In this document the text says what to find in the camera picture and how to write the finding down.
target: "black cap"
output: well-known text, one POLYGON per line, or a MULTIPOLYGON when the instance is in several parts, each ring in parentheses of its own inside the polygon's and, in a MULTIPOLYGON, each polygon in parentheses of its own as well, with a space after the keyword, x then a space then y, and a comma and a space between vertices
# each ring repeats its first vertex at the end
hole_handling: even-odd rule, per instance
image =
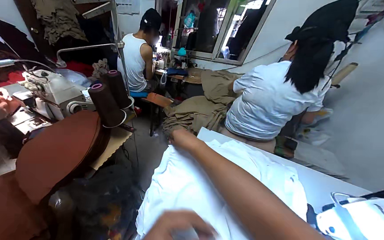
POLYGON ((140 21, 140 29, 145 30, 146 28, 151 28, 158 31, 161 27, 161 22, 161 15, 157 10, 149 8, 140 21))
POLYGON ((349 41, 348 29, 355 18, 358 0, 337 0, 312 13, 285 39, 290 41, 319 38, 322 41, 349 41))

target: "white table surface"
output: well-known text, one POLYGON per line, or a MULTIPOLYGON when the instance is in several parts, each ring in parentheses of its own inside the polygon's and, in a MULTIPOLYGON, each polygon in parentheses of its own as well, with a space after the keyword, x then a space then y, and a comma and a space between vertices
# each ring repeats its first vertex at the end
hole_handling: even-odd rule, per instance
MULTIPOLYGON (((198 138, 203 140, 204 142, 217 140, 221 144, 230 140, 237 141, 235 139, 229 138, 225 135, 208 130, 206 128, 201 128, 198 134, 198 138)), ((281 163, 285 166, 294 167, 297 170, 300 182, 305 188, 307 201, 310 205, 312 205, 312 207, 314 207, 316 213, 320 213, 324 205, 333 203, 330 196, 332 192, 341 192, 354 196, 362 196, 371 193, 370 191, 364 188, 357 187, 350 183, 328 176, 324 173, 315 171, 306 166, 302 166, 300 164, 281 158, 272 153, 260 150, 253 146, 248 146, 252 149, 262 152, 272 161, 281 163)))

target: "white shirt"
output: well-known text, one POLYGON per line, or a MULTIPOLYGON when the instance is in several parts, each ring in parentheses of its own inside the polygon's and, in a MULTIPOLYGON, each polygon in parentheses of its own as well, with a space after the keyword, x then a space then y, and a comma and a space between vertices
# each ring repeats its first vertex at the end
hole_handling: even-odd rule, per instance
POLYGON ((260 65, 233 84, 233 91, 242 94, 226 115, 228 130, 260 140, 276 137, 294 115, 315 112, 323 107, 324 95, 331 80, 324 78, 313 90, 301 94, 291 81, 285 81, 290 61, 260 65))
MULTIPOLYGON (((143 44, 147 44, 145 40, 133 36, 132 33, 127 34, 122 39, 125 43, 124 56, 125 56, 125 70, 127 71, 128 87, 132 92, 141 92, 146 88, 146 79, 143 76, 145 69, 145 61, 140 54, 140 48, 143 44)), ((122 61, 118 58, 117 61, 118 71, 122 70, 122 61)))
MULTIPOLYGON (((294 168, 271 161, 260 151, 233 140, 206 144, 262 182, 306 221, 306 194, 294 168)), ((170 145, 140 206, 136 240, 143 239, 164 210, 175 209, 195 211, 218 232, 216 240, 250 239, 198 162, 189 153, 170 145)))

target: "sleeve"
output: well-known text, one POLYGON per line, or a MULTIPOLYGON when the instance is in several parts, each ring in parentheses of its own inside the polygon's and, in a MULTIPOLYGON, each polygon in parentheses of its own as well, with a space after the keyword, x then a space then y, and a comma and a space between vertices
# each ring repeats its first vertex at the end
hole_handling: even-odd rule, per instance
POLYGON ((253 85, 255 78, 248 72, 233 82, 233 92, 239 93, 253 85))
POLYGON ((327 93, 327 91, 330 89, 330 86, 331 86, 331 79, 328 79, 327 82, 324 81, 323 89, 319 92, 317 100, 308 107, 307 112, 316 112, 323 107, 324 96, 327 93))

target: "sewing machine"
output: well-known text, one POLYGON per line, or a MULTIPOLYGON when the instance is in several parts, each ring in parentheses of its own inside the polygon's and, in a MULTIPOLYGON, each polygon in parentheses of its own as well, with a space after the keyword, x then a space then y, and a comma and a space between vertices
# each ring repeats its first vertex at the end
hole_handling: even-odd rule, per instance
POLYGON ((321 232, 335 240, 378 240, 384 239, 384 198, 365 199, 350 197, 348 203, 335 202, 332 209, 317 215, 321 232))
POLYGON ((13 96, 39 114, 51 119, 62 120, 84 109, 95 110, 92 102, 86 102, 83 88, 71 83, 61 74, 47 70, 29 70, 19 82, 29 92, 17 92, 13 96))

